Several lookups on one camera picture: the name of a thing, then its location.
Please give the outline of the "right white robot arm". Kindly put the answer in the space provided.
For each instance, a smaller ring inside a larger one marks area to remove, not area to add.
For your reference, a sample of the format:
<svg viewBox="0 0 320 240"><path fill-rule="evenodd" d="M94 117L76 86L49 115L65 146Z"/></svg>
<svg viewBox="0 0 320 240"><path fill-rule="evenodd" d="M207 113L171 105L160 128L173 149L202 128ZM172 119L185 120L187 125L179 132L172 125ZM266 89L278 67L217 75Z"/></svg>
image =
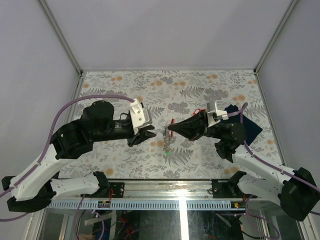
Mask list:
<svg viewBox="0 0 320 240"><path fill-rule="evenodd" d="M201 110L184 121L170 124L168 129L189 141L201 137L218 139L214 146L221 159L257 175L236 173L227 188L231 196L248 194L269 200L288 216L302 222L320 201L320 189L312 174L303 167L293 169L255 154L246 143L245 125L241 121L228 121L237 115L241 115L241 111Z"/></svg>

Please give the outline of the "metal key holder red handle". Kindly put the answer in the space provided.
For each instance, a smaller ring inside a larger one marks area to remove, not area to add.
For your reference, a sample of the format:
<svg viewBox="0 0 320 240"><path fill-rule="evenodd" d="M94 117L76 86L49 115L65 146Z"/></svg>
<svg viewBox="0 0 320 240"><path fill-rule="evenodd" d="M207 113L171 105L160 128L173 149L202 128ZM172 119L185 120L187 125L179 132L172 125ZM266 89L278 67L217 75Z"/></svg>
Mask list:
<svg viewBox="0 0 320 240"><path fill-rule="evenodd" d="M170 131L167 126L164 127L162 135L163 135L163 150L165 152L168 152L170 150Z"/></svg>

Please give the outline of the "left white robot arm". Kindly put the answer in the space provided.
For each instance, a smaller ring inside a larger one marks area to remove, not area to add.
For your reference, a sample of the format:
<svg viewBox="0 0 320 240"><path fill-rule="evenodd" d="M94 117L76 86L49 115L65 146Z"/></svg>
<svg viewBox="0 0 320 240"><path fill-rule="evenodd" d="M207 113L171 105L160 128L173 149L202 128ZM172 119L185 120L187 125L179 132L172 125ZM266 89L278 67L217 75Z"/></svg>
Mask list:
<svg viewBox="0 0 320 240"><path fill-rule="evenodd" d="M53 200L68 197L103 198L110 196L110 183L102 171L80 178L54 178L63 167L91 152L95 142L127 140L133 147L156 136L152 132L150 111L137 99L130 104L124 119L114 119L114 106L95 101L82 111L79 119L60 127L51 137L45 154L25 171L2 179L3 189L11 192L8 210L34 213Z"/></svg>

